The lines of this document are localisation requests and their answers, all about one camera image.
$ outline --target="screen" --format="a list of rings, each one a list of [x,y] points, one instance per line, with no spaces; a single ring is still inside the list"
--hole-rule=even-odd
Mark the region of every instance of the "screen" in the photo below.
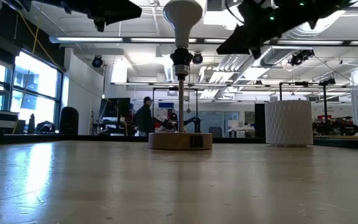
[[[106,99],[101,100],[101,104],[100,104],[101,118],[103,117],[117,118],[121,116],[125,118],[128,117],[129,109],[130,109],[129,105],[131,103],[130,98],[109,98],[107,100]]]

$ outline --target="white textured vase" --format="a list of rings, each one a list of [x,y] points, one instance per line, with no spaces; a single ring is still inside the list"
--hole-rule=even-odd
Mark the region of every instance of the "white textured vase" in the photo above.
[[[265,105],[266,143],[305,147],[313,144],[311,103],[304,100],[274,101]]]

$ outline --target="white cylindrical object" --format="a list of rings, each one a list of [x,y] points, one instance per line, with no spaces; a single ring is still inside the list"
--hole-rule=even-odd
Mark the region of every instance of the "white cylindrical object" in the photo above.
[[[311,102],[274,101],[265,105],[266,143],[305,147],[313,144]]]
[[[190,31],[203,16],[203,8],[195,0],[171,0],[163,10],[165,19],[175,30],[176,47],[188,47]]]

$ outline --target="security camera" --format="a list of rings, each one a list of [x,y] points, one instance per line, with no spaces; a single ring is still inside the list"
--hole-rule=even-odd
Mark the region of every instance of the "security camera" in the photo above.
[[[92,66],[94,68],[100,68],[103,65],[103,60],[102,60],[102,56],[101,55],[95,55],[93,61],[92,61]]]
[[[203,63],[203,56],[201,55],[201,52],[194,53],[193,63],[195,65],[199,65],[199,64]]]

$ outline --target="wooden table surface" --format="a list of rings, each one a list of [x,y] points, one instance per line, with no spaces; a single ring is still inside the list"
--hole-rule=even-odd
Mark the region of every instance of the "wooden table surface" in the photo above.
[[[358,150],[0,146],[0,223],[358,223]]]

